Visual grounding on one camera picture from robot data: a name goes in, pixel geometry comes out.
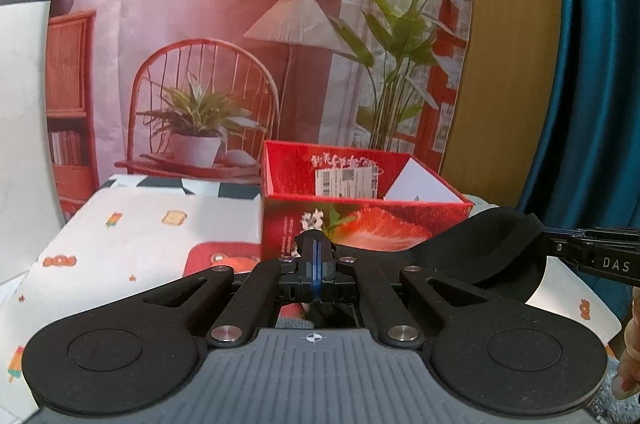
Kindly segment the person right hand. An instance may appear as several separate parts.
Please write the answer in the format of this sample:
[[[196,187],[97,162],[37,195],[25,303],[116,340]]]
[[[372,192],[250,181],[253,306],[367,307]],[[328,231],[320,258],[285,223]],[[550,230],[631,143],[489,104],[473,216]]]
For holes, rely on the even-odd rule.
[[[639,288],[632,290],[632,316],[624,331],[625,350],[612,381],[612,393],[618,400],[638,394],[640,381]]]

